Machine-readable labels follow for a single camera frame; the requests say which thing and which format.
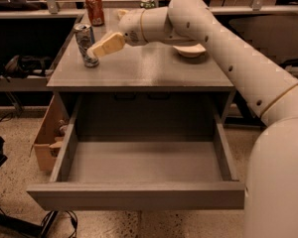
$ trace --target soda can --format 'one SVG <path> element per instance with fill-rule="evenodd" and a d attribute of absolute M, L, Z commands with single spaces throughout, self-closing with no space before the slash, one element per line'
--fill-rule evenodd
<path fill-rule="evenodd" d="M 156 7 L 155 0 L 141 0 L 140 1 L 140 8 L 152 9 L 155 7 Z"/>
<path fill-rule="evenodd" d="M 98 58 L 91 58 L 87 54 L 88 48 L 90 48 L 95 38 L 90 24 L 77 23 L 74 25 L 74 33 L 76 42 L 81 53 L 83 63 L 86 67 L 96 67 L 99 64 Z"/>
<path fill-rule="evenodd" d="M 101 26 L 105 23 L 101 0 L 85 0 L 88 18 L 93 26 Z"/>

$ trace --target speckled floor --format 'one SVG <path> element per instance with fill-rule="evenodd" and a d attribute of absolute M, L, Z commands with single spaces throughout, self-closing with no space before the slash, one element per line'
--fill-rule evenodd
<path fill-rule="evenodd" d="M 11 110 L 0 110 L 0 117 Z M 0 207 L 6 214 L 41 224 L 47 214 L 26 192 L 30 183 L 45 182 L 49 174 L 40 172 L 32 144 L 45 108 L 26 109 L 21 117 L 0 124 L 7 162 L 0 168 Z M 246 164 L 258 129 L 225 128 L 240 180 L 245 180 Z M 242 237 L 242 210 L 195 211 L 77 211 L 77 236 L 83 237 Z M 49 237 L 66 238 L 74 229 L 69 216 L 59 213 Z M 25 237 L 0 226 L 0 238 Z"/>

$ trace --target gray tabletop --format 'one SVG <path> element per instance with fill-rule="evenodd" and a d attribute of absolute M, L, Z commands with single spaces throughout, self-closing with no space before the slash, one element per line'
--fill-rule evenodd
<path fill-rule="evenodd" d="M 105 25 L 93 27 L 99 40 L 109 31 L 117 31 L 116 9 L 105 9 Z M 132 86 L 137 90 L 216 90 L 233 88 L 212 57 L 205 53 L 198 58 L 181 57 L 171 46 L 151 43 L 125 48 L 99 59 L 99 66 L 83 65 L 75 37 L 72 37 L 60 60 L 49 87 L 55 91 L 117 90 Z"/>

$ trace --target drawer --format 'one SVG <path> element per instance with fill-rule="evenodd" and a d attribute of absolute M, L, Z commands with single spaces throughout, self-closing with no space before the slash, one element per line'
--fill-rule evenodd
<path fill-rule="evenodd" d="M 27 189 L 46 210 L 243 208 L 210 93 L 83 93 L 64 142 Z"/>

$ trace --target cardboard box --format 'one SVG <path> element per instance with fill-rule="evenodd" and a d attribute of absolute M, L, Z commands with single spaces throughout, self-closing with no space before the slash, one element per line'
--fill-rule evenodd
<path fill-rule="evenodd" d="M 52 98 L 34 142 L 34 150 L 41 171 L 50 172 L 54 167 L 59 151 L 52 150 L 50 146 L 55 144 L 56 139 L 61 136 L 61 121 L 64 121 L 62 109 L 55 98 Z"/>

